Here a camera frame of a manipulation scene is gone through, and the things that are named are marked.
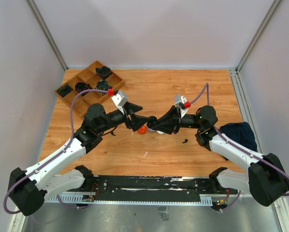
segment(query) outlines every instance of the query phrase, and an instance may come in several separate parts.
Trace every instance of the dark blue cloth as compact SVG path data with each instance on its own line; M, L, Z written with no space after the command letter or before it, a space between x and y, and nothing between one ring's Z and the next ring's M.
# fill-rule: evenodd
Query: dark blue cloth
M257 151L253 130L247 122L228 123L220 128L227 137L246 148Z

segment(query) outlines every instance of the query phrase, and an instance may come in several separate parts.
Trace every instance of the folded fabric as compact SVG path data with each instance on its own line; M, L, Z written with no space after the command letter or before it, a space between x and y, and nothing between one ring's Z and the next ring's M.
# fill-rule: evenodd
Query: folded fabric
M227 137L246 148L257 151L253 130L247 122L228 123L220 128Z

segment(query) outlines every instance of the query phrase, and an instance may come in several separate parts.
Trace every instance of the red connector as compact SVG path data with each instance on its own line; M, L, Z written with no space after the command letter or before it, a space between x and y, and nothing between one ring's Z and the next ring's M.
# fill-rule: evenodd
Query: red connector
M113 96L115 94L115 91L113 88L108 89L108 94Z
M187 101L186 103L184 103L184 107L185 108L190 108L191 107L191 103L189 101Z

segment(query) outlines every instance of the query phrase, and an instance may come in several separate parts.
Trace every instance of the gray floor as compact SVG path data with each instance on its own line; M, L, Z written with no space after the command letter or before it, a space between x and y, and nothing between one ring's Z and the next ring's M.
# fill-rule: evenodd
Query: gray floor
M275 210L251 198L242 198L219 214L204 206L169 206L169 220L163 221L153 205L93 205L75 210L57 203L45 203L27 217L22 232L278 232Z

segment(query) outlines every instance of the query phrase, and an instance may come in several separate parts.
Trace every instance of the wooden box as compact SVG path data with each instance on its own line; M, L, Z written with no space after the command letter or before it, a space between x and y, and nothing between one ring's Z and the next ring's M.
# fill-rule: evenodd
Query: wooden box
M59 88L56 89L56 94L58 97L65 102L69 107L71 107L72 101L74 100L75 96L78 94L78 92L75 90L75 85L78 82L85 82L91 85L92 88L96 88L96 84L98 81L102 80L99 76L96 75L95 68L104 66L99 61L95 61L91 65L89 65L87 68L83 69L81 72L79 72L76 76L71 78L69 81L63 83ZM110 75L108 78L106 78L106 81L109 82L110 86L114 90L119 90L124 86L124 80L119 77L117 74L112 72L112 75ZM69 86L72 88L72 92L67 94L66 96L62 97L58 94L58 90L65 85L66 83L69 84ZM76 100L76 103L74 104L73 111L79 115L81 118L84 117L84 114L87 112L88 107L91 104L94 103L100 103L102 104L104 101L106 101L111 96L109 94L102 95L98 92L89 92L85 96L79 96Z

